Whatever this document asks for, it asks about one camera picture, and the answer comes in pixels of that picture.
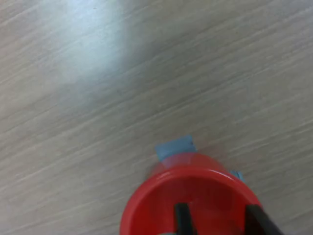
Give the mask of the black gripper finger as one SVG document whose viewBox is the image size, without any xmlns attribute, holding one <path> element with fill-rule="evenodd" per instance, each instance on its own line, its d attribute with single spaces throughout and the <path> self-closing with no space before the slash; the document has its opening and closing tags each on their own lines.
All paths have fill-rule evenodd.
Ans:
<svg viewBox="0 0 313 235">
<path fill-rule="evenodd" d="M 190 209 L 187 203 L 174 205 L 175 225 L 178 235 L 196 235 L 197 231 L 193 225 Z"/>
<path fill-rule="evenodd" d="M 284 235 L 270 217 L 257 204 L 246 205 L 245 235 Z"/>
</svg>

